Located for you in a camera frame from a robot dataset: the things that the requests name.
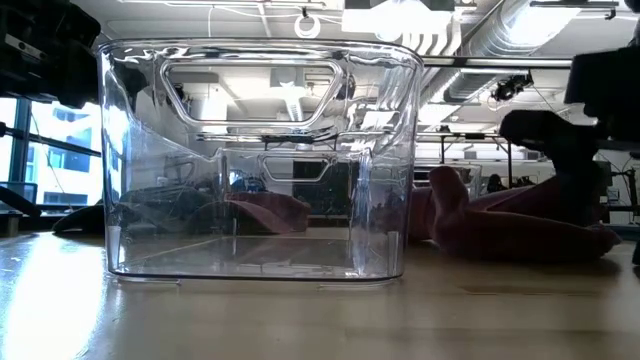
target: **wooden table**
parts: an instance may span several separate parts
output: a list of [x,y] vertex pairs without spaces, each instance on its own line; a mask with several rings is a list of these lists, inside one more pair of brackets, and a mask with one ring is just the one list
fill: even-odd
[[464,263],[425,246],[384,286],[177,286],[105,273],[102,239],[3,239],[0,358],[637,359],[632,249],[532,267]]

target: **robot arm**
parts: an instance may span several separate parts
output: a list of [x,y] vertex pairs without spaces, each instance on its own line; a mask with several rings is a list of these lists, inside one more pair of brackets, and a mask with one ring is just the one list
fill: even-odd
[[98,98],[100,24],[69,0],[0,4],[0,97],[82,107]]

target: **fluorescent light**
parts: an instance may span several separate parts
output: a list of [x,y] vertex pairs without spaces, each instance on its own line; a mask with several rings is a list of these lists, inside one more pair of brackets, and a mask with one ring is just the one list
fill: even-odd
[[360,130],[381,129],[389,123],[395,111],[367,111],[360,125]]
[[435,125],[458,111],[458,105],[425,104],[418,113],[420,124]]
[[453,12],[431,11],[419,0],[387,0],[372,9],[345,9],[342,31],[378,34],[398,39],[402,33],[439,34],[446,30]]
[[517,45],[542,45],[564,29],[580,8],[540,8],[527,3],[522,15],[506,24],[509,42]]

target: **metal frame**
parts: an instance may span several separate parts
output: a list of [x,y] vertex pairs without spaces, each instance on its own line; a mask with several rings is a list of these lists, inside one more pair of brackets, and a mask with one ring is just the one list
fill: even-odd
[[[507,147],[504,147],[504,143],[500,142],[499,139],[504,139],[502,136],[497,134],[486,134],[486,133],[437,133],[437,132],[421,132],[416,133],[416,139],[420,137],[437,137],[440,139],[440,164],[445,163],[445,153],[451,145],[453,145],[458,140],[492,140],[500,149],[502,149],[507,154],[507,172],[509,177],[509,188],[513,188],[513,158],[511,156],[511,142],[506,141]],[[445,147],[446,138],[453,137],[454,141],[449,144],[449,146]]]
[[6,134],[13,137],[11,147],[11,161],[9,162],[9,181],[24,182],[27,168],[27,154],[29,153],[29,142],[24,141],[23,134],[29,133],[31,121],[31,102],[19,99],[16,102],[15,127],[7,127]]
[[535,57],[423,56],[425,67],[455,67],[494,70],[569,70],[572,59]]

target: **black equipment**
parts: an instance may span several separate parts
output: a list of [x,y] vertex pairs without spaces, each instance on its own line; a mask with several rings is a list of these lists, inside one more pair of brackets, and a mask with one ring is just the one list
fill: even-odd
[[100,24],[69,0],[0,4],[0,96],[58,100],[81,108],[98,99],[91,46]]
[[[640,47],[631,45],[573,59],[565,103],[584,103],[585,115],[595,118],[596,125],[573,125],[548,110],[514,110],[500,127],[507,140],[553,161],[563,196],[575,206],[576,224],[583,223],[591,197],[608,181],[593,161],[596,152],[610,149],[635,156],[640,150]],[[640,265],[640,246],[633,261]]]

